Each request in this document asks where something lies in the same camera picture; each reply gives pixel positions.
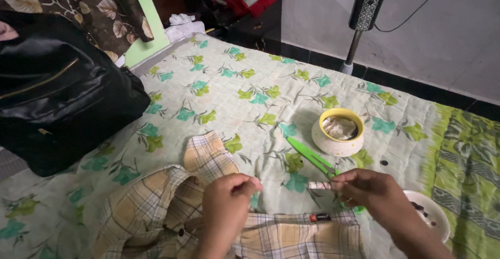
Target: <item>pink cloth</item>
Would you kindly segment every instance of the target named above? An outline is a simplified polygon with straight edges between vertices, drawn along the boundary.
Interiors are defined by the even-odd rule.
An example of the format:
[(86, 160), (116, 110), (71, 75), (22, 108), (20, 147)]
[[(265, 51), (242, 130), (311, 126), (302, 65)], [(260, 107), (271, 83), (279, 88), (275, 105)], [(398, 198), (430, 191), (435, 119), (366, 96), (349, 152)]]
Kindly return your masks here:
[(4, 22), (0, 22), (0, 41), (12, 40), (17, 37), (19, 37), (19, 34), (15, 29)]

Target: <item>green patterned blanket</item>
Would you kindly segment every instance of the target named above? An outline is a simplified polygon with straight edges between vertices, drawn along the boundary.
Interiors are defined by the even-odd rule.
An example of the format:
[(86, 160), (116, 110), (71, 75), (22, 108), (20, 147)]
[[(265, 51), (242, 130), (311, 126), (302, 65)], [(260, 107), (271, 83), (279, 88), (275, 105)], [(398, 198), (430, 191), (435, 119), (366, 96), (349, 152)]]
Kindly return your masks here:
[[(187, 139), (211, 130), (240, 171), (264, 184), (252, 198), (257, 211), (340, 209), (331, 192), (308, 190), (308, 181), (325, 177), (287, 143), (292, 136), (340, 171), (389, 173), (403, 188), (432, 197), (451, 224), (447, 246), (458, 258), (497, 258), (499, 123), (201, 34), (134, 72), (142, 74), (152, 100), (141, 119), (67, 172), (40, 178), (25, 170), (0, 183), (1, 258), (90, 258), (105, 197), (152, 168), (182, 164)], [(333, 107), (365, 121), (364, 147), (351, 157), (328, 156), (312, 141), (313, 123)], [(367, 256), (400, 255), (368, 213), (359, 221)]]

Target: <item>white wall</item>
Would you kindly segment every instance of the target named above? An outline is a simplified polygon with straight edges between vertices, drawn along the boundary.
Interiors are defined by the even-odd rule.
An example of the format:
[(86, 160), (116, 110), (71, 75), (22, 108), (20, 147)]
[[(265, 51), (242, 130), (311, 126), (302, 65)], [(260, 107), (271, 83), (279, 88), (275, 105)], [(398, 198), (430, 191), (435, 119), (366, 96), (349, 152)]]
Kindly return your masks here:
[[(377, 26), (423, 1), (384, 0)], [(283, 2), (283, 42), (346, 58), (354, 0)], [(354, 61), (500, 105), (500, 0), (429, 0), (363, 32)]]

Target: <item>green wall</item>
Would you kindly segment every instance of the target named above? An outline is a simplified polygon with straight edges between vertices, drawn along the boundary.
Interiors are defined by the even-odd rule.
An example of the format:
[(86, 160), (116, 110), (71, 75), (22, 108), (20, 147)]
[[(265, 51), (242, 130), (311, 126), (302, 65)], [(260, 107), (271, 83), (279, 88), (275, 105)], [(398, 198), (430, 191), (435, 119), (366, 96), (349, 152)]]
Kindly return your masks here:
[(139, 0), (142, 10), (146, 14), (147, 21), (153, 32), (154, 40), (144, 43), (137, 39), (125, 53), (125, 64), (129, 67), (139, 63), (154, 52), (170, 44), (159, 19), (158, 13), (154, 8), (153, 0)]

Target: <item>gold zipper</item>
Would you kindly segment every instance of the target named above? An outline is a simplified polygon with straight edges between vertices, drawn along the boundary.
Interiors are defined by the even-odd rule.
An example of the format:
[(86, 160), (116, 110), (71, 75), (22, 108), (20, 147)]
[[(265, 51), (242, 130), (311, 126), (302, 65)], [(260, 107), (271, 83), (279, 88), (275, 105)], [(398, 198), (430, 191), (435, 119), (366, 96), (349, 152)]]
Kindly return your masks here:
[(0, 95), (0, 99), (7, 98), (7, 97), (10, 97), (10, 96), (14, 96), (14, 95), (26, 92), (28, 90), (31, 90), (33, 88), (37, 88), (37, 87), (39, 87), (39, 86), (41, 86), (43, 84), (49, 83), (49, 82), (53, 81), (54, 79), (56, 79), (57, 77), (61, 76), (67, 69), (71, 68), (71, 66), (74, 65), (74, 64), (76, 64), (77, 62), (78, 62), (78, 58), (74, 59), (71, 63), (69, 63), (67, 66), (65, 66), (64, 69), (62, 69), (58, 73), (54, 74), (52, 77), (50, 77), (50, 78), (48, 78), (48, 79), (46, 79), (46, 80), (44, 80), (42, 82), (36, 83), (34, 85), (31, 85), (29, 87), (23, 88), (21, 90), (10, 92), (9, 94), (5, 94), (5, 95)]

